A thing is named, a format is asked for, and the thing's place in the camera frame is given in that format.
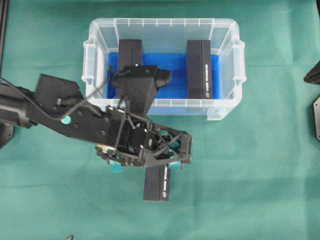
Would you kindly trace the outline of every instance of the teal marker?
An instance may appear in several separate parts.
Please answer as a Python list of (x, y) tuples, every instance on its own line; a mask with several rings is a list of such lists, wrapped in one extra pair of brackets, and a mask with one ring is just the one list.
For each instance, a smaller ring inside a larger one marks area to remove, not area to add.
[(69, 123), (71, 123), (71, 117), (70, 116), (65, 116), (64, 118), (61, 119), (61, 122), (63, 124), (69, 124)]

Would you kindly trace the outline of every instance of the robotic arm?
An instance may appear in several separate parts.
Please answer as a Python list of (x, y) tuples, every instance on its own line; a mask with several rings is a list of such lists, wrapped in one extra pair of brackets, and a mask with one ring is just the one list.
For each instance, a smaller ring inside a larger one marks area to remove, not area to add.
[(101, 111), (84, 99), (77, 83), (44, 75), (35, 92), (0, 85), (0, 148), (14, 135), (14, 126), (42, 124), (66, 137), (96, 144), (102, 159), (122, 166), (144, 167), (191, 163), (192, 136), (147, 118), (159, 88), (171, 80), (156, 66), (125, 67), (112, 84), (122, 89), (125, 108)]

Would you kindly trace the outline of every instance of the black object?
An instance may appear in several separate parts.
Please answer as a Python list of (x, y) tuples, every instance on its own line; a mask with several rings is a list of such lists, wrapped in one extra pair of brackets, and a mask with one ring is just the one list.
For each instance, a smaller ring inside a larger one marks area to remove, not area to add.
[[(6, 124), (0, 132), (1, 144), (10, 140), (5, 136), (9, 136), (8, 125), (30, 128), (42, 124), (67, 137), (95, 143), (97, 155), (108, 163), (113, 160), (123, 166), (145, 168), (176, 161), (190, 163), (191, 135), (153, 123), (146, 117), (154, 92), (168, 84), (170, 77), (169, 71), (155, 66), (125, 67), (115, 74), (114, 82), (128, 96), (126, 109), (109, 106), (101, 111), (85, 101), (67, 116), (70, 122), (64, 123), (47, 115), (62, 116), (83, 101), (77, 83), (42, 74), (35, 92), (0, 84), (0, 122)], [(128, 90), (127, 85), (133, 79), (145, 83), (140, 86), (139, 95)]]
[(320, 61), (303, 78), (306, 83), (320, 85)]
[(212, 99), (210, 40), (187, 41), (187, 87), (189, 99)]
[(6, 35), (6, 23), (9, 0), (0, 0), (0, 76), (2, 72), (2, 58), (4, 53), (4, 42)]
[[(2, 58), (4, 53), (8, 4), (9, 0), (0, 0), (0, 76), (2, 72)], [(12, 125), (4, 124), (0, 121), (0, 149), (13, 138), (14, 131), (15, 130)]]
[(129, 112), (146, 116), (159, 88), (170, 83), (171, 73), (158, 70), (157, 66), (125, 66), (123, 72), (127, 74), (117, 75), (112, 84), (121, 89), (122, 96), (130, 96), (125, 100)]
[[(143, 46), (142, 40), (120, 39), (118, 52), (118, 70), (122, 71), (125, 66), (143, 65)], [(117, 89), (116, 96), (121, 98), (124, 93)]]
[(145, 170), (145, 201), (168, 202), (170, 187), (170, 168), (168, 165), (153, 166)]

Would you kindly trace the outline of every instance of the transparent plastic container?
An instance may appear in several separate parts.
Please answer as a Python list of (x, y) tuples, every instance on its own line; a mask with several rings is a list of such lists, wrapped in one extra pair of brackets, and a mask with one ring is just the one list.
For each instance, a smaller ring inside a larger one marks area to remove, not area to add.
[[(185, 54), (187, 40), (211, 40), (211, 54), (218, 55), (218, 99), (155, 99), (151, 115), (206, 115), (221, 120), (242, 99), (245, 71), (245, 43), (239, 26), (227, 18), (98, 18), (89, 27), (83, 43), (82, 80), (90, 95), (107, 77), (110, 53), (118, 52), (119, 39), (141, 39), (144, 53)], [(117, 106), (103, 89), (89, 102), (101, 109)]]

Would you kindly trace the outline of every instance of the black rectangular box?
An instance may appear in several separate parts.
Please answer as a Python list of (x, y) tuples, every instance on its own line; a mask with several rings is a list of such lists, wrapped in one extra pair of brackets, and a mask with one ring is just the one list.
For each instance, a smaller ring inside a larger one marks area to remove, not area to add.
[(145, 169), (144, 201), (168, 202), (170, 168), (168, 165), (153, 166)]
[(187, 41), (187, 92), (189, 99), (212, 99), (210, 40)]
[[(143, 46), (139, 39), (120, 39), (118, 52), (118, 71), (125, 66), (143, 65)], [(116, 96), (120, 98), (122, 92), (117, 90)]]

